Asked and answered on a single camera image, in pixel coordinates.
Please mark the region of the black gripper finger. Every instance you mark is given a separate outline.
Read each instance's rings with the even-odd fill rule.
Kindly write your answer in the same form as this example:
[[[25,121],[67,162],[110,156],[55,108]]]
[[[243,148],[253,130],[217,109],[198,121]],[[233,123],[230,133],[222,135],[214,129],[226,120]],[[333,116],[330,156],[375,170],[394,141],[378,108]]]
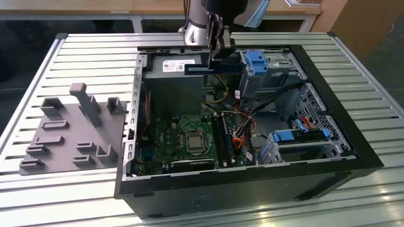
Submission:
[[[211,68],[214,62],[214,53],[218,49],[218,40],[223,34],[223,18],[215,13],[209,14],[209,47],[210,47],[210,57],[209,57],[209,68]]]
[[[226,26],[223,32],[222,58],[227,58],[234,52],[235,40],[231,38],[231,26]]]

